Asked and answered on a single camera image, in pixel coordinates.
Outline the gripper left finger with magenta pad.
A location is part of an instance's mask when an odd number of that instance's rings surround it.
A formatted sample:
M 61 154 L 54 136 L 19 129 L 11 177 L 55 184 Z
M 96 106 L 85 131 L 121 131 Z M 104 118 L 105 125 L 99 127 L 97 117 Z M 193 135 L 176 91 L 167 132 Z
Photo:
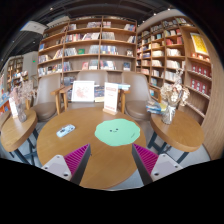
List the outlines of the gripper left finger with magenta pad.
M 86 144 L 65 156 L 54 156 L 42 169 L 79 185 L 90 155 L 91 147 L 89 144 Z

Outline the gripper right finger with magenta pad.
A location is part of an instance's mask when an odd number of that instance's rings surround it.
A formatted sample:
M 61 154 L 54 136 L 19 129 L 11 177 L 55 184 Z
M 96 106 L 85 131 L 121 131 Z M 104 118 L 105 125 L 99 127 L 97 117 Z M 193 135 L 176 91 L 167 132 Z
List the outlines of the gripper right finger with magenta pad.
M 132 144 L 132 155 L 143 185 L 152 183 L 182 169 L 168 155 L 157 155 L 137 144 Z

